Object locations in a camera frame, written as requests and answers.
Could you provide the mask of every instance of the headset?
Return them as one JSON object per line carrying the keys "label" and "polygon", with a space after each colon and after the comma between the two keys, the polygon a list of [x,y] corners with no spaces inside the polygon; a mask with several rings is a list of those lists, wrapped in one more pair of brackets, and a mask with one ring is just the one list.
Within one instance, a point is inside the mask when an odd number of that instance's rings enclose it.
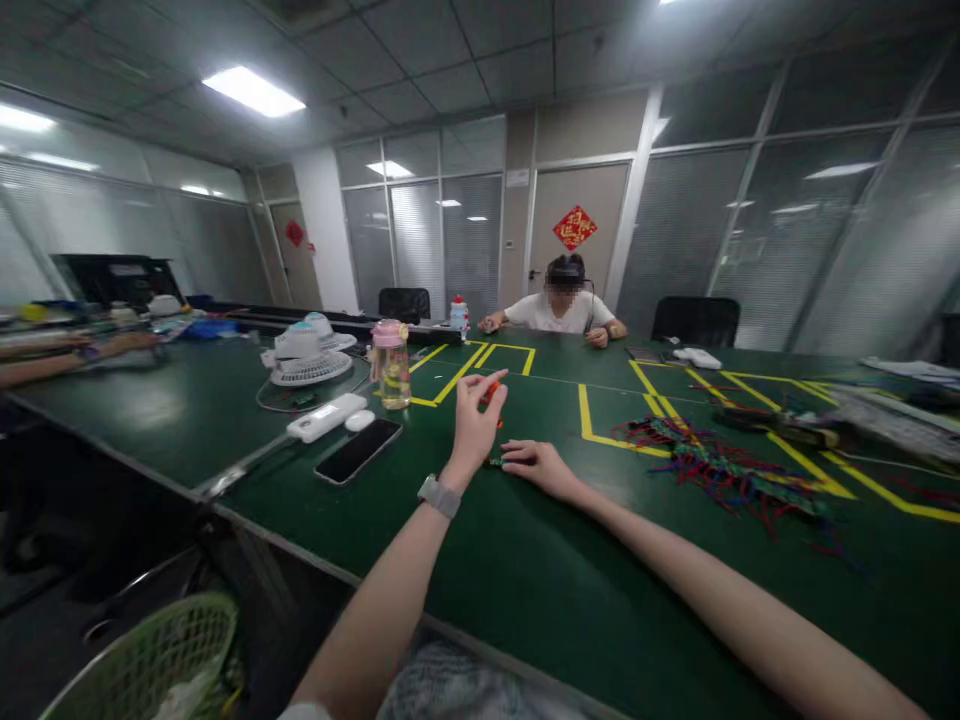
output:
{"label": "headset", "polygon": [[586,278],[585,275],[586,270],[584,269],[582,263],[567,262],[564,265],[554,265],[551,267],[546,278],[548,285],[576,290],[582,288],[584,283],[590,283],[590,316],[587,318],[587,325],[583,329],[584,335],[590,332],[590,327],[593,325],[593,306],[597,297],[593,280]]}

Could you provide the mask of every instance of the red chinese decoration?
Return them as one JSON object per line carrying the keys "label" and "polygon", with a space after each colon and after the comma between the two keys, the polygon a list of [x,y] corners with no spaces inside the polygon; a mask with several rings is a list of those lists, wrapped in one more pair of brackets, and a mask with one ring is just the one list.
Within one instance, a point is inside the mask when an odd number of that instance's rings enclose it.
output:
{"label": "red chinese decoration", "polygon": [[293,243],[294,247],[300,247],[300,243],[303,242],[303,228],[297,225],[295,220],[287,223],[284,235],[287,236],[287,240]]}
{"label": "red chinese decoration", "polygon": [[560,242],[566,245],[570,252],[583,245],[587,238],[596,231],[597,224],[590,219],[590,216],[579,205],[568,212],[563,220],[553,228],[554,234],[560,238]]}

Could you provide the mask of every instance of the white computer mouse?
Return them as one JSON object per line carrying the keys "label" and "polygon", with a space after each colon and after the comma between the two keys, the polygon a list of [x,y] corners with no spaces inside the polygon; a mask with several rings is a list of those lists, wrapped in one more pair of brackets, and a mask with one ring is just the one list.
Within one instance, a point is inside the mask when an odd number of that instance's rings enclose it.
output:
{"label": "white computer mouse", "polygon": [[369,410],[357,410],[353,415],[347,418],[344,426],[350,432],[360,432],[367,425],[376,420],[377,416]]}

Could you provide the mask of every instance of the fluorescent light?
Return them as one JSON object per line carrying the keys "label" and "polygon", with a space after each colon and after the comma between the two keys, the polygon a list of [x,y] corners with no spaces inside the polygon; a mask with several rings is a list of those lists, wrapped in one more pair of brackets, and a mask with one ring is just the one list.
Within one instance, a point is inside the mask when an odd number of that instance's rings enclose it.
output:
{"label": "fluorescent light", "polygon": [[790,215],[797,212],[806,212],[807,210],[816,210],[820,207],[820,203],[810,203],[807,205],[789,205],[785,208],[779,208],[778,210],[771,210],[771,215]]}
{"label": "fluorescent light", "polygon": [[49,165],[59,165],[60,167],[68,167],[72,170],[84,170],[86,172],[92,172],[96,170],[99,165],[93,163],[85,163],[80,160],[71,160],[70,158],[62,158],[58,155],[47,155],[46,153],[27,153],[26,155],[31,160],[36,160],[37,162],[45,162]]}
{"label": "fluorescent light", "polygon": [[853,163],[852,165],[834,165],[824,168],[813,175],[807,175],[804,180],[822,180],[828,177],[843,177],[844,175],[856,175],[864,170],[875,168],[880,163]]}
{"label": "fluorescent light", "polygon": [[203,84],[267,117],[289,115],[306,107],[293,95],[271,85],[242,65],[208,77]]}
{"label": "fluorescent light", "polygon": [[393,160],[387,160],[386,163],[370,163],[367,167],[384,177],[413,177],[412,172],[402,165],[397,165]]}
{"label": "fluorescent light", "polygon": [[26,110],[9,105],[0,105],[0,125],[27,132],[46,132],[56,123],[43,115],[28,113]]}
{"label": "fluorescent light", "polygon": [[656,141],[662,133],[667,128],[667,124],[670,122],[670,118],[660,118],[657,120],[657,124],[653,126],[653,139]]}

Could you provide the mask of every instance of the pink bottle cap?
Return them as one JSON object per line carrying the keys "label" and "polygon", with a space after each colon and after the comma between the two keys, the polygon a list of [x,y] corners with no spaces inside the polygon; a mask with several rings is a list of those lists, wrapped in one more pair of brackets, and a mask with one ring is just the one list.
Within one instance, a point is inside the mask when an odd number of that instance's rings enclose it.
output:
{"label": "pink bottle cap", "polygon": [[407,326],[399,320],[381,320],[372,334],[374,347],[399,347],[407,339]]}

